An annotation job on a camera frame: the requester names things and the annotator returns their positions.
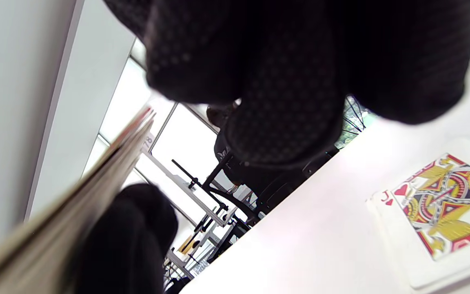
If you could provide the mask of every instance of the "playing card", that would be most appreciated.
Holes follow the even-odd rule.
[[[444,151],[371,198],[401,272],[426,293],[470,276],[470,140]]]

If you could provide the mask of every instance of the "white wall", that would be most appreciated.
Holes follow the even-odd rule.
[[[0,0],[0,239],[22,220],[75,0]]]
[[[134,42],[102,0],[86,0],[74,19],[27,207],[31,216],[80,179]]]

